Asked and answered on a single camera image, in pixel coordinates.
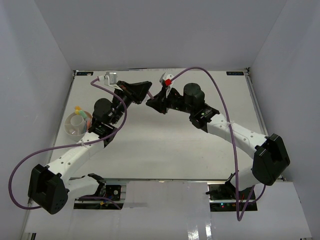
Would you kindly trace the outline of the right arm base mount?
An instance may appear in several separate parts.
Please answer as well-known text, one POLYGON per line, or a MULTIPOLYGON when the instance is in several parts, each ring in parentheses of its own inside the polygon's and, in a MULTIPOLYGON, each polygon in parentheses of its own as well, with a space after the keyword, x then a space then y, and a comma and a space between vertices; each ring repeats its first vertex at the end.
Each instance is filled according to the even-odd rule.
MULTIPOLYGON (((234 177, 235 173, 232 173, 227 180, 223 181, 207 181, 207 190, 205 194, 209 198, 209 205, 211 212, 236 212, 236 194, 235 187, 229 183, 231 177, 234 177)), ((248 187, 238 193, 239 196, 239 212, 243 210, 247 198, 250 194, 252 187, 248 187)), ((255 192, 252 193, 246 211, 254 212, 258 211, 257 203, 255 202, 255 192)))

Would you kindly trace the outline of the pink red pen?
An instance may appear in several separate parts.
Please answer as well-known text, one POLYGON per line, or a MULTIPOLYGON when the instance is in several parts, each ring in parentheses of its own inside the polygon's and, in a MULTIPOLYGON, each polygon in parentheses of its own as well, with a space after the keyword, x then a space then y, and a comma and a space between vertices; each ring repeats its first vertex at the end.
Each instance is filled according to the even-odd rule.
POLYGON ((150 97, 150 99, 152 99, 152 100, 154 99, 153 95, 149 91, 147 92, 147 94, 150 97))

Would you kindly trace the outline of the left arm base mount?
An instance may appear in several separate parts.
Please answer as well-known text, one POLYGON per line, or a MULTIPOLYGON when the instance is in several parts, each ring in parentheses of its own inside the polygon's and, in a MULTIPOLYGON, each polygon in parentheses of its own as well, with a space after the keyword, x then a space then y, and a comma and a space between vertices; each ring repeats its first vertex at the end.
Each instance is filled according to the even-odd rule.
POLYGON ((95 173, 89 173, 68 182, 70 191, 76 194, 74 208, 78 210, 121 210, 124 200, 122 186, 109 184, 95 173))

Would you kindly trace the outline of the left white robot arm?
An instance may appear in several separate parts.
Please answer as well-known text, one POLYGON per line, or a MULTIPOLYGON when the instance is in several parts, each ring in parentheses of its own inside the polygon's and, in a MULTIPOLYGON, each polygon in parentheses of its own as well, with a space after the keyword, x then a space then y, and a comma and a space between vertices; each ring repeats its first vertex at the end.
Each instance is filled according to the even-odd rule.
POLYGON ((74 173, 93 155, 102 151, 119 130, 115 125, 131 103, 141 104, 152 86, 150 81, 127 83, 118 81, 113 99, 98 99, 93 107, 91 126, 76 147, 45 166, 38 164, 31 171, 28 196, 49 214, 58 213, 71 193, 76 198, 103 199, 107 183, 90 173, 71 179, 74 173))

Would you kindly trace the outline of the green marker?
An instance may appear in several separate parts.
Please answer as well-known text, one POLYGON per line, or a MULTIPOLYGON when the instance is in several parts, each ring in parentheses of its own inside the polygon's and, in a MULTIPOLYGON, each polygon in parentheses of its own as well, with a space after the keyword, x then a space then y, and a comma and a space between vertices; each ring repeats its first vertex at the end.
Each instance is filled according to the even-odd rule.
POLYGON ((84 120, 88 117, 87 114, 82 109, 78 110, 78 114, 82 116, 84 120))

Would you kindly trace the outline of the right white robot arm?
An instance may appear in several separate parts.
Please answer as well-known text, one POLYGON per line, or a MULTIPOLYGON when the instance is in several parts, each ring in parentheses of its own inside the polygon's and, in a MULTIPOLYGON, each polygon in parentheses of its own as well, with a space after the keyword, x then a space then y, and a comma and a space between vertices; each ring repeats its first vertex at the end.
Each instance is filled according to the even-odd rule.
POLYGON ((235 173, 226 182, 226 195, 233 200, 242 196, 244 190, 251 186, 272 186, 290 165, 281 136, 275 133, 263 135, 230 122, 222 113, 206 104, 205 93, 196 83, 186 84, 183 94, 164 85, 157 95, 147 100, 146 105, 161 114, 166 114, 168 110, 189 114, 189 121, 194 127, 226 140, 252 159, 251 166, 235 173))

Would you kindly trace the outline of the orange pencil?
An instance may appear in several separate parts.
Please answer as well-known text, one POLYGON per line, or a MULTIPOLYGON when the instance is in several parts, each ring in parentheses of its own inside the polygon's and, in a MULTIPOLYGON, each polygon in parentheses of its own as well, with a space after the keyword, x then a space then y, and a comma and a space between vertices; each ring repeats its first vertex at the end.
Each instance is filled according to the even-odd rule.
POLYGON ((91 116, 88 116, 85 119, 85 124, 86 124, 86 130, 85 131, 88 131, 89 128, 91 127, 91 124, 92 124, 92 117, 91 116))

